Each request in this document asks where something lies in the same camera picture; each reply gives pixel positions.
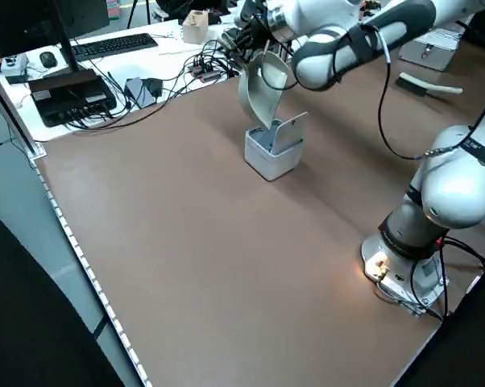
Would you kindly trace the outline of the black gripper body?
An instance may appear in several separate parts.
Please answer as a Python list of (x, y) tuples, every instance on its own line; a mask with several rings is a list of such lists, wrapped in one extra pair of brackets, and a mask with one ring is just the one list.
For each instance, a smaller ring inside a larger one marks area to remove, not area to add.
[(242, 6), (242, 36), (270, 39), (272, 34), (267, 22), (267, 1), (247, 0)]

